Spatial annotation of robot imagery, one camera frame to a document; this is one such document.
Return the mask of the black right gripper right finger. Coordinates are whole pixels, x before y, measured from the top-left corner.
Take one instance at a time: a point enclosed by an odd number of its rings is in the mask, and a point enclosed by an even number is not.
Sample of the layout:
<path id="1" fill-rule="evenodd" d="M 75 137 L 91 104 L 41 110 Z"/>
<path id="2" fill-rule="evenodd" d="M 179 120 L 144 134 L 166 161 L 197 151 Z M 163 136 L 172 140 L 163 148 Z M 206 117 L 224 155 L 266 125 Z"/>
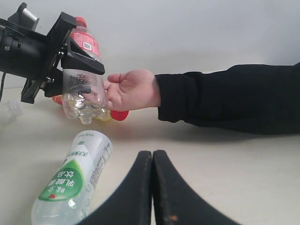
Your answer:
<path id="1" fill-rule="evenodd" d="M 157 225 L 237 225 L 203 200 L 181 177 L 164 150 L 153 152 L 152 196 Z"/>

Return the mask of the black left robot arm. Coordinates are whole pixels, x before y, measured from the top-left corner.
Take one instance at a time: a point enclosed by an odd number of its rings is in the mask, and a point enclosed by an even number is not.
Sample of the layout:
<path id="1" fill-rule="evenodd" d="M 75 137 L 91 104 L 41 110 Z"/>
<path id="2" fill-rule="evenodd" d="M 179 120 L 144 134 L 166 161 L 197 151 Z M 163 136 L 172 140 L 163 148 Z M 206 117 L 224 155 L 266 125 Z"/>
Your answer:
<path id="1" fill-rule="evenodd" d="M 8 19 L 0 21 L 0 70 L 26 79 L 22 102 L 33 104 L 39 90 L 47 98 L 62 94 L 63 72 L 58 64 L 63 69 L 105 73 L 104 65 L 71 38 L 75 17 L 62 12 L 47 35 L 35 32 L 38 21 L 25 2 Z"/>

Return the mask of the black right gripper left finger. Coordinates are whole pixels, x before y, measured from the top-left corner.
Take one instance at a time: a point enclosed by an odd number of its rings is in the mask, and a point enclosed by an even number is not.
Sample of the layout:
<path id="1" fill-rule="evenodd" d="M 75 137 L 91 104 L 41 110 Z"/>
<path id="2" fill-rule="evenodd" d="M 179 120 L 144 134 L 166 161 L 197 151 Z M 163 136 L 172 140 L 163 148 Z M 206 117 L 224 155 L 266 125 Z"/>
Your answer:
<path id="1" fill-rule="evenodd" d="M 118 188 L 79 224 L 149 225 L 152 207 L 151 168 L 151 152 L 140 151 Z"/>

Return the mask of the person's bare open hand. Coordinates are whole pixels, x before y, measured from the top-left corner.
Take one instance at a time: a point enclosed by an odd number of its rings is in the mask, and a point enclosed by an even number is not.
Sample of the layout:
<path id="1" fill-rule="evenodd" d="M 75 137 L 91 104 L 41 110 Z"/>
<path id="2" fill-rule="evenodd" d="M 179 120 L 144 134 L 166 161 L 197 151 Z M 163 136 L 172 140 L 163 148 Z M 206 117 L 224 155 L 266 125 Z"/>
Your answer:
<path id="1" fill-rule="evenodd" d="M 159 107 L 161 103 L 156 77 L 146 69 L 109 75 L 104 87 L 110 110 L 131 111 Z"/>

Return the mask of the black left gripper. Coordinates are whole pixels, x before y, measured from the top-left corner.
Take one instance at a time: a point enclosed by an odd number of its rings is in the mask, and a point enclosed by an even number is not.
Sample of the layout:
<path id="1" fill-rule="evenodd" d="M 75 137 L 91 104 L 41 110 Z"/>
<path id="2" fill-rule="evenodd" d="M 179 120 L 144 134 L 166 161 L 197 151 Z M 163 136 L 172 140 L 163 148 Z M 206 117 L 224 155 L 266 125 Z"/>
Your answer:
<path id="1" fill-rule="evenodd" d="M 62 94 L 63 72 L 57 69 L 61 60 L 63 69 L 77 69 L 97 75 L 105 73 L 104 65 L 87 54 L 73 39 L 68 39 L 76 19 L 62 12 L 47 35 L 29 32 L 24 40 L 26 82 L 21 101 L 34 103 L 39 90 L 51 98 Z"/>

